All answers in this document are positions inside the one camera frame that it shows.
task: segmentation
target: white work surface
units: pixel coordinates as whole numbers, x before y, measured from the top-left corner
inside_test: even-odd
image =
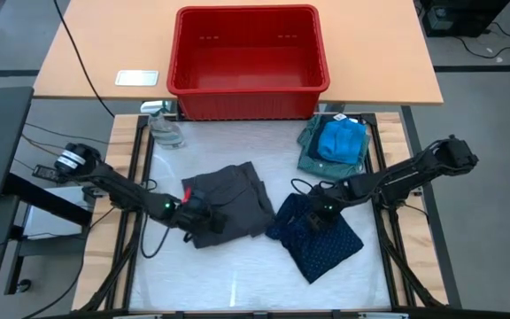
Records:
[[[290,179],[321,179],[297,169],[298,134],[305,121],[220,121],[179,123],[186,146],[155,145],[151,179],[155,191],[183,197],[181,179],[251,161],[278,212],[294,192]],[[131,310],[311,310],[390,308],[373,208],[346,208],[342,215],[364,247],[313,284],[300,274],[280,241],[243,237],[202,249],[170,230],[158,255],[137,258]],[[152,253],[165,226],[149,221],[144,249]]]

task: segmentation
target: white sticker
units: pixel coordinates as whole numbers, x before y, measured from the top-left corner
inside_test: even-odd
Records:
[[[80,156],[70,152],[70,151],[67,151],[67,150],[63,150],[62,151],[62,155],[66,156],[67,158],[71,159],[71,160],[75,160],[77,161],[78,163],[84,165],[86,164],[86,160],[81,158]]]
[[[341,120],[343,120],[343,119],[347,119],[347,116],[345,116],[345,115],[343,115],[343,114],[341,114],[341,113],[336,114],[336,115],[334,116],[334,120],[336,120],[336,121],[341,121]]]
[[[71,169],[76,169],[78,167],[78,164],[72,162],[71,160],[69,160],[63,156],[60,156],[58,158],[58,161],[66,166],[69,166]]]
[[[115,85],[119,86],[155,86],[158,71],[121,70],[117,73]]]

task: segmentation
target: light wood tabletop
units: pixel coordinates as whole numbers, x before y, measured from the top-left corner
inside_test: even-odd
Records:
[[[322,101],[443,103],[410,0],[72,0],[65,20],[101,97],[159,100],[174,98],[166,77],[177,11],[191,5],[248,4],[311,4],[318,9],[331,80]],[[156,70],[158,83],[116,86],[120,70]],[[36,79],[35,97],[95,97],[63,26]]]
[[[405,131],[398,113],[376,113],[377,125],[381,137],[382,148],[387,166],[396,164],[410,158]],[[110,145],[107,151],[106,162],[123,175],[127,175],[133,151],[135,129],[138,115],[118,115],[113,123]],[[144,132],[137,162],[137,181],[143,171],[145,158],[145,145],[148,142],[148,131]],[[373,143],[370,144],[372,162],[377,163]],[[410,206],[424,210],[419,197],[409,197],[406,203]],[[111,208],[108,198],[97,201],[93,221],[99,219]],[[440,302],[446,303],[444,282],[437,262],[437,256],[430,234],[430,228],[425,215],[409,207],[398,210],[399,225],[406,250],[406,258],[411,270],[418,276],[426,288]],[[113,211],[89,233],[88,243],[84,254],[84,267],[81,272],[76,293],[73,300],[73,309],[78,309],[89,301],[93,293],[99,288],[112,267],[115,238],[120,224],[120,212]],[[127,237],[132,232],[134,219],[130,218],[127,227]],[[390,236],[390,227],[386,227]],[[393,263],[393,273],[396,278],[398,300],[400,305],[406,305],[406,296],[402,277]],[[120,276],[117,284],[114,307],[122,304],[122,295],[125,289],[127,267]]]

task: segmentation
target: clear bottle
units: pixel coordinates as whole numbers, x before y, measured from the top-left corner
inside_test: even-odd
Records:
[[[167,150],[184,146],[184,135],[178,125],[165,119],[160,102],[146,102],[141,105],[141,113],[149,114],[149,129],[155,142]]]

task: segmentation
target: green shirt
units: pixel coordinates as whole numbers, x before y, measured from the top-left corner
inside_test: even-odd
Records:
[[[367,147],[369,146],[369,136],[363,139],[361,152],[359,152],[358,164],[332,163],[325,160],[312,159],[308,156],[308,147],[310,147],[314,132],[316,132],[320,126],[320,117],[321,115],[314,115],[306,123],[306,128],[303,129],[298,136],[297,142],[302,146],[302,152],[298,158],[298,169],[331,180],[338,180],[350,175],[362,173],[363,162],[365,161]]]

